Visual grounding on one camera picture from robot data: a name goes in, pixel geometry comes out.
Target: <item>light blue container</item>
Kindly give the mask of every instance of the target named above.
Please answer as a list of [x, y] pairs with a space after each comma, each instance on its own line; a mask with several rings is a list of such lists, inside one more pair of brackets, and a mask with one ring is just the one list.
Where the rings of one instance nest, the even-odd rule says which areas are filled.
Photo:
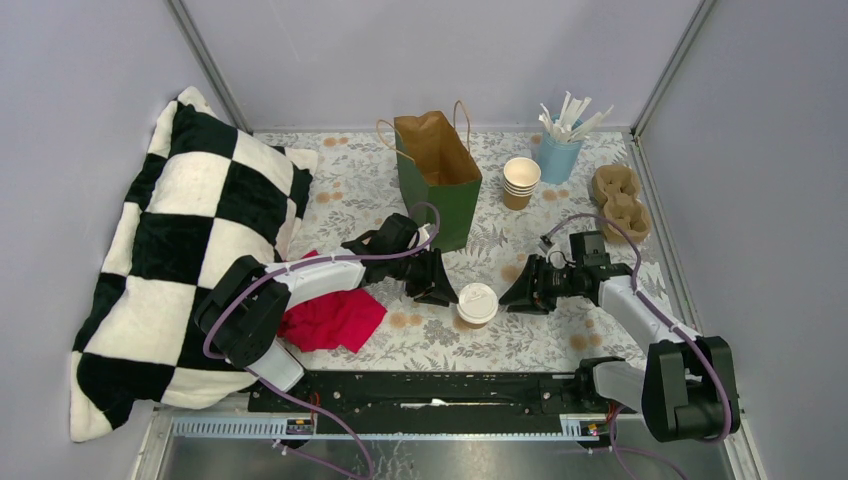
[[[556, 122], [558, 118], [559, 115], [554, 115], [551, 120]], [[582, 123], [577, 120], [571, 129], [574, 130]], [[556, 185], [565, 183], [571, 176], [571, 171], [574, 170], [574, 164], [577, 163], [577, 156], [580, 155], [582, 147], [582, 140], [575, 143], [560, 143], [546, 131], [542, 135], [539, 153], [536, 155], [536, 163], [542, 169], [542, 181]]]

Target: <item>tabletop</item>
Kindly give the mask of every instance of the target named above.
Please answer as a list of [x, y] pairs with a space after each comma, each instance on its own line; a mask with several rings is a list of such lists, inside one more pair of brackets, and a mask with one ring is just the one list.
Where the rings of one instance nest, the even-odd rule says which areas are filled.
[[[311, 148], [320, 153], [303, 226], [290, 249], [291, 259], [311, 250], [328, 252], [344, 241], [378, 228], [394, 212], [406, 213], [398, 187], [395, 153], [374, 133], [259, 133], [269, 145]], [[489, 285], [500, 296], [515, 281], [527, 255], [541, 253], [539, 236], [574, 213], [598, 213], [591, 178], [601, 165], [627, 163], [621, 133], [595, 133], [585, 141], [571, 178], [562, 185], [540, 183], [530, 205], [515, 212], [502, 202], [502, 170], [516, 156], [531, 156], [539, 135], [472, 133], [471, 155], [483, 174], [468, 245], [444, 254], [454, 290], [472, 282]], [[593, 220], [567, 225], [555, 239], [567, 245], [568, 233], [594, 230]], [[640, 245], [639, 277], [645, 289], [669, 307], [654, 234]], [[613, 262], [633, 264], [629, 246], [607, 244]], [[617, 355], [644, 367], [644, 354], [628, 333], [602, 309], [582, 298], [562, 298], [547, 316], [507, 313], [481, 329], [464, 327], [456, 306], [422, 305], [405, 297], [400, 282], [367, 287], [388, 313], [359, 353], [344, 347], [310, 353], [289, 345], [309, 369], [573, 371], [581, 359]]]

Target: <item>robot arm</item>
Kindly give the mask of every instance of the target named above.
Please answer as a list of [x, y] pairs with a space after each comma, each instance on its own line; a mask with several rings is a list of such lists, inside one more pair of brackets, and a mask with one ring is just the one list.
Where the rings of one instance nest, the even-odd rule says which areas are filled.
[[[576, 373], [587, 390], [641, 412], [659, 441], [717, 435], [723, 426], [724, 406], [716, 386], [689, 346], [636, 296], [630, 267], [610, 262], [601, 232], [576, 233], [569, 240], [573, 263], [556, 268], [544, 257], [531, 255], [500, 303], [511, 312], [546, 315], [556, 308], [559, 297], [590, 299], [627, 330], [646, 352], [647, 365], [643, 371], [618, 357], [584, 360]], [[656, 299], [650, 300], [660, 305]], [[695, 339], [705, 353], [727, 393], [731, 431], [738, 430], [739, 405], [730, 347], [720, 337], [700, 337], [670, 312], [657, 308]]]
[[[253, 372], [282, 391], [304, 374], [303, 366], [276, 340], [277, 328], [289, 308], [332, 292], [353, 290], [391, 277], [406, 283], [416, 302], [448, 306], [458, 299], [445, 273], [439, 249], [422, 250], [394, 259], [374, 256], [407, 251], [425, 235], [411, 219], [393, 214], [378, 231], [369, 231], [342, 244], [329, 255], [260, 264], [251, 256], [236, 260], [200, 304], [194, 321], [207, 335], [222, 312], [258, 278], [282, 271], [245, 298], [212, 339], [236, 368]], [[364, 259], [351, 259], [362, 256]]]

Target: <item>black and white checkered cloth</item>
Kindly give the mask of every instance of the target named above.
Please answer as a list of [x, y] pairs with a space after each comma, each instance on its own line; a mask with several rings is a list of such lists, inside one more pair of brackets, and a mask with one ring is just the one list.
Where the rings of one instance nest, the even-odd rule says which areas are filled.
[[222, 123], [193, 87], [168, 104], [74, 342], [74, 441], [122, 425], [136, 399], [203, 408], [253, 383], [203, 355], [192, 316], [238, 257], [285, 258], [317, 159]]

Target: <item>bag handle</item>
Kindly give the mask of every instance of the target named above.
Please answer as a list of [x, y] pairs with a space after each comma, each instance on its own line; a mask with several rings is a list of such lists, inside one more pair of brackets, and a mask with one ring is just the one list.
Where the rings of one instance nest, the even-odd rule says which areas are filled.
[[378, 137], [380, 137], [380, 141], [381, 141], [381, 142], [383, 142], [383, 144], [384, 144], [385, 146], [387, 146], [387, 147], [391, 148], [392, 150], [394, 150], [395, 152], [399, 153], [400, 155], [403, 155], [404, 157], [406, 157], [406, 158], [408, 158], [408, 159], [412, 160], [412, 163], [415, 163], [415, 159], [414, 159], [414, 158], [412, 158], [412, 157], [410, 157], [409, 155], [407, 155], [407, 154], [405, 154], [405, 153], [401, 152], [401, 151], [400, 151], [400, 150], [398, 150], [398, 149], [397, 149], [397, 147], [395, 147], [394, 145], [389, 145], [389, 142], [388, 142], [388, 141], [386, 141], [386, 138], [385, 138], [385, 137], [383, 137], [383, 133], [382, 133], [382, 132], [380, 132], [380, 124], [381, 124], [381, 123], [385, 123], [386, 125], [388, 125], [388, 126], [392, 127], [392, 130], [394, 130], [394, 131], [395, 131], [395, 133], [397, 134], [397, 136], [401, 139], [401, 141], [403, 141], [403, 137], [401, 136], [400, 132], [398, 132], [398, 131], [397, 131], [397, 128], [395, 128], [395, 126], [394, 126], [394, 125], [392, 125], [391, 123], [389, 123], [389, 122], [388, 122], [388, 121], [386, 121], [386, 120], [383, 120], [382, 118], [381, 118], [381, 119], [379, 119], [379, 120], [377, 120], [377, 136], [378, 136]]
[[465, 132], [465, 148], [468, 149], [468, 152], [471, 152], [471, 116], [468, 114], [468, 109], [465, 108], [465, 104], [462, 103], [462, 100], [457, 100], [456, 103], [453, 104], [453, 128], [456, 129], [456, 107], [462, 107], [462, 113], [465, 114], [465, 123], [468, 124], [468, 129]]

